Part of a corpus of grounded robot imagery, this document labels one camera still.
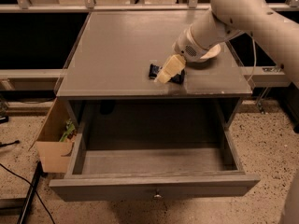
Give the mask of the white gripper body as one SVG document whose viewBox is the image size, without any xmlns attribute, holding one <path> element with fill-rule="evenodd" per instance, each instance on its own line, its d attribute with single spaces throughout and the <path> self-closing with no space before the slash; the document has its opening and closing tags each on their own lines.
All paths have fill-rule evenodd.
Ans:
<svg viewBox="0 0 299 224">
<path fill-rule="evenodd" d="M 180 54 L 187 62 L 198 63 L 207 54 L 207 49 L 198 45 L 192 37 L 191 29 L 185 29 L 173 45 L 175 53 Z"/>
</svg>

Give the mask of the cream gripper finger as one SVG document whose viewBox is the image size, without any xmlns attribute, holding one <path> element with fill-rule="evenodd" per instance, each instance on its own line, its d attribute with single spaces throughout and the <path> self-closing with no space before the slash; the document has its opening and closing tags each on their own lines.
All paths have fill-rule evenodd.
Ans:
<svg viewBox="0 0 299 224">
<path fill-rule="evenodd" d="M 186 66 L 186 60 L 183 56 L 176 54 L 167 58 L 162 69 L 159 71 L 156 82 L 167 83 L 172 77 L 181 73 Z"/>
</svg>

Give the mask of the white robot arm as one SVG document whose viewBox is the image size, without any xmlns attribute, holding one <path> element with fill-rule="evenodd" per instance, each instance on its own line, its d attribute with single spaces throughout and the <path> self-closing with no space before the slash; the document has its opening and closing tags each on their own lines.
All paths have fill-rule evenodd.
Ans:
<svg viewBox="0 0 299 224">
<path fill-rule="evenodd" d="M 299 86 L 299 23 L 276 13 L 265 0 L 210 0 L 210 9 L 178 37 L 156 79 L 179 74 L 212 48 L 246 33 Z"/>
</svg>

